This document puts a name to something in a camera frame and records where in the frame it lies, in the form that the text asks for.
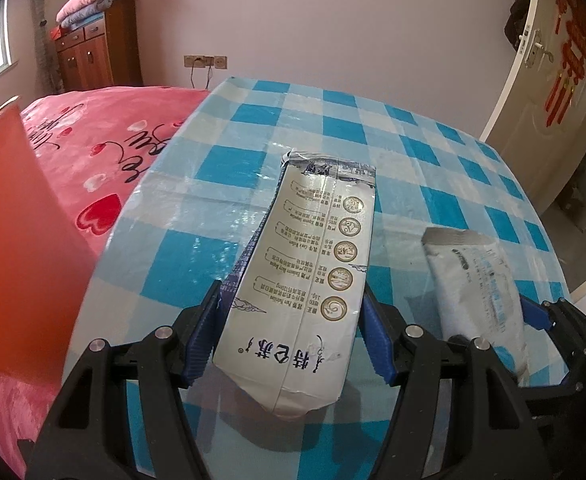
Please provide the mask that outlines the orange plastic trash bucket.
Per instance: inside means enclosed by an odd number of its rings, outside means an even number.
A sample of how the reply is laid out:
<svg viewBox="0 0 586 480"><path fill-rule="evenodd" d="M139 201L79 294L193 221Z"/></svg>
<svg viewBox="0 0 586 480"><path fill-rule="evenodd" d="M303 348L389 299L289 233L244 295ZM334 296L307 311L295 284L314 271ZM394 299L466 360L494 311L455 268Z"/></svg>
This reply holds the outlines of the orange plastic trash bucket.
<svg viewBox="0 0 586 480"><path fill-rule="evenodd" d="M0 375L60 381L94 266L9 99L0 106Z"/></svg>

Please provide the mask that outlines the white milk carton box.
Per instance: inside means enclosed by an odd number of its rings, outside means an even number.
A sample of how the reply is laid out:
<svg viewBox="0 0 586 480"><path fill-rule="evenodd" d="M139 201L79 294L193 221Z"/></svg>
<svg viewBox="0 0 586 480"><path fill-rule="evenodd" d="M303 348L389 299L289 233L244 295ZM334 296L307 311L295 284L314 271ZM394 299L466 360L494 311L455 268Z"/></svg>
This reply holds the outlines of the white milk carton box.
<svg viewBox="0 0 586 480"><path fill-rule="evenodd" d="M222 285L212 362L295 419L342 394L368 273L375 169L290 151L258 230Z"/></svg>

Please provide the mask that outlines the grey plaid curtain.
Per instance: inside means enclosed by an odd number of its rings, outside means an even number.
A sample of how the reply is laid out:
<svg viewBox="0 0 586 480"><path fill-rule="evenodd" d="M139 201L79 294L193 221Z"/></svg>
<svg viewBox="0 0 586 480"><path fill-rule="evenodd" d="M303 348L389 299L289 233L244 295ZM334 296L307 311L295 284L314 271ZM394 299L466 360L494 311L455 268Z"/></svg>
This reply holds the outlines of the grey plaid curtain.
<svg viewBox="0 0 586 480"><path fill-rule="evenodd" d="M46 29L48 27L46 0L31 0L31 11L35 29L34 41L38 79L46 94L57 94L60 75L49 47L50 35Z"/></svg>

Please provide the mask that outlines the dark clothes behind door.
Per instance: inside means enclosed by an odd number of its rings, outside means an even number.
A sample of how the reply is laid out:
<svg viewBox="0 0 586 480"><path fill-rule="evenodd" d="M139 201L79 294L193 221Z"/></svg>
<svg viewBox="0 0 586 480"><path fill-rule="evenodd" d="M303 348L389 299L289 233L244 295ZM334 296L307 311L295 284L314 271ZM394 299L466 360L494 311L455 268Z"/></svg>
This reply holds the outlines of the dark clothes behind door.
<svg viewBox="0 0 586 480"><path fill-rule="evenodd" d="M514 0L510 6L509 18L504 26L504 34L514 50L520 46L521 36L524 32L530 0Z"/></svg>

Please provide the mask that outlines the wall power outlet strip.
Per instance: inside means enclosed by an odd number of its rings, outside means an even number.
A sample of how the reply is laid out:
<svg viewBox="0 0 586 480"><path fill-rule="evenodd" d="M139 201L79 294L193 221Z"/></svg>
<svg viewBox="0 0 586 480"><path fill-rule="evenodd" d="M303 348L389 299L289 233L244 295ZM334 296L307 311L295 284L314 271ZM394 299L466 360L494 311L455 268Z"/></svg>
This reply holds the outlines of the wall power outlet strip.
<svg viewBox="0 0 586 480"><path fill-rule="evenodd" d="M183 63L186 68L214 68L226 70L228 58L223 55L185 55Z"/></svg>

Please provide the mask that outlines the red door decoration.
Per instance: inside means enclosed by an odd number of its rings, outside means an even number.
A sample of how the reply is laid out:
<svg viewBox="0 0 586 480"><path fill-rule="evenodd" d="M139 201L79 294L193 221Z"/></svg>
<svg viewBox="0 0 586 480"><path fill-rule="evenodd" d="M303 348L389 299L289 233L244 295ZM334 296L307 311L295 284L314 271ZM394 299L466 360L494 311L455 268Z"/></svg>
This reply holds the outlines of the red door decoration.
<svg viewBox="0 0 586 480"><path fill-rule="evenodd" d="M561 125L581 81L586 81L586 0L555 0L554 33L562 36L560 68L544 103L546 126Z"/></svg>

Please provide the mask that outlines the pink floral bedspread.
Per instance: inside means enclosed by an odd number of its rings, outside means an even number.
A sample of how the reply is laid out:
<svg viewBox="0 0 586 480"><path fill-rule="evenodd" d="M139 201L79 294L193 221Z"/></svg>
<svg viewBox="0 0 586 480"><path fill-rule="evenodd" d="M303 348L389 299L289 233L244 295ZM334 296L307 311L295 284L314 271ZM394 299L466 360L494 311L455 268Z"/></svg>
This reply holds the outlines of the pink floral bedspread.
<svg viewBox="0 0 586 480"><path fill-rule="evenodd" d="M202 90L108 87L18 106L38 164L95 264L134 187L204 99ZM0 375L0 479L25 474L20 444L38 436L60 382Z"/></svg>

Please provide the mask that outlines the cream bedroom door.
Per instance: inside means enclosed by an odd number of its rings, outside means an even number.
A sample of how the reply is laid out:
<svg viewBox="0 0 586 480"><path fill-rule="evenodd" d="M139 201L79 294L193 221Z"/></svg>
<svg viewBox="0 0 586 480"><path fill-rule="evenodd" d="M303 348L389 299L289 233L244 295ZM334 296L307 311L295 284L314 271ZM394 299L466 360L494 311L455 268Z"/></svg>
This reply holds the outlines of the cream bedroom door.
<svg viewBox="0 0 586 480"><path fill-rule="evenodd" d="M544 103L560 68L564 38L554 33L555 0L530 0L526 28L541 30L554 62L525 68L514 58L506 83L480 138L509 166L537 212L545 211L586 154L586 81L581 81L561 125L546 126Z"/></svg>

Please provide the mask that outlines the silver white foil pouch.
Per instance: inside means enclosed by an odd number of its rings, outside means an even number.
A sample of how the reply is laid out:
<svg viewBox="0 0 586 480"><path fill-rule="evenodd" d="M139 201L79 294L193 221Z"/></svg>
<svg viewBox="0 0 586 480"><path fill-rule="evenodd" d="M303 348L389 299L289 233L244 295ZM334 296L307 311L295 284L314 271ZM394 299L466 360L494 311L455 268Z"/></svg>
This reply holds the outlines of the silver white foil pouch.
<svg viewBox="0 0 586 480"><path fill-rule="evenodd" d="M442 336L486 339L521 386L529 384L520 294L501 245L471 230L430 226L422 236Z"/></svg>

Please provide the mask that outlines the brown wooden cabinet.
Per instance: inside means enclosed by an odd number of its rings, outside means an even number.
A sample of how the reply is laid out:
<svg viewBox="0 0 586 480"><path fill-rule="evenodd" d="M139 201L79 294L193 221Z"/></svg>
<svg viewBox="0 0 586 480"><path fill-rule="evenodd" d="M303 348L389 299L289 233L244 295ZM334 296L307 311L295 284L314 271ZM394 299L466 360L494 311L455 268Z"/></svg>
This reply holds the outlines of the brown wooden cabinet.
<svg viewBox="0 0 586 480"><path fill-rule="evenodd" d="M65 92L143 84L136 0L116 0L104 12L54 41Z"/></svg>

